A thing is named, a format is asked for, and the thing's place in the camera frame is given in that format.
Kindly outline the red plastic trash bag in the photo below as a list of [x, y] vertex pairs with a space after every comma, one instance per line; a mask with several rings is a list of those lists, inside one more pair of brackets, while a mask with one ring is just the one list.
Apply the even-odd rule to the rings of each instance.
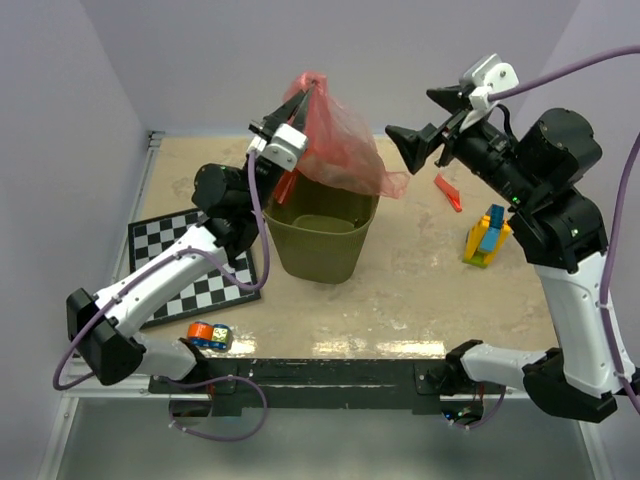
[[308, 148], [295, 170], [286, 173], [274, 191], [285, 204], [303, 178], [349, 192], [398, 199], [407, 190], [409, 175], [386, 169], [373, 134], [364, 119], [329, 92], [328, 78], [306, 71], [289, 86], [284, 98], [311, 90], [304, 133]]

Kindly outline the olive green mesh trash bin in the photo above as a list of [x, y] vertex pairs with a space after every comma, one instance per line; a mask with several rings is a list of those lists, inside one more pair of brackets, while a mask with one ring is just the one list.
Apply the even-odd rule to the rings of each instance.
[[283, 201], [264, 216], [284, 270], [297, 278], [341, 284], [354, 273], [379, 198], [335, 189], [299, 174]]

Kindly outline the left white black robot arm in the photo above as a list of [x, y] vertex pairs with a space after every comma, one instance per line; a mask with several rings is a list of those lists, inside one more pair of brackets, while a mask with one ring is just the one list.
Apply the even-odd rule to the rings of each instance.
[[212, 270], [231, 282], [230, 268], [256, 240], [265, 242], [264, 207], [277, 184], [303, 157], [306, 119], [314, 87], [297, 91], [259, 123], [243, 167], [209, 163], [194, 179], [193, 204], [201, 211], [168, 249], [95, 294], [80, 288], [66, 300], [71, 352], [104, 386], [133, 374], [166, 377], [185, 392], [207, 380], [205, 357], [187, 340], [154, 341], [141, 328], [161, 306]]

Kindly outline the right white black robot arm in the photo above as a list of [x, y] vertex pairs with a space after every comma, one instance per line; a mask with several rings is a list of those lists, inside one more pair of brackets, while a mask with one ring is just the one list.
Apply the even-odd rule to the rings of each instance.
[[467, 341], [446, 355], [445, 389], [466, 393], [493, 383], [526, 392], [551, 416], [603, 421], [618, 396], [637, 398], [639, 370], [625, 352], [609, 290], [614, 235], [577, 189], [602, 155], [591, 125], [555, 107], [516, 138], [486, 117], [465, 126], [471, 108], [462, 87], [427, 95], [448, 119], [419, 130], [389, 125], [387, 136], [411, 173], [430, 156], [441, 167], [458, 160], [508, 203], [509, 226], [541, 282], [558, 341], [546, 351]]

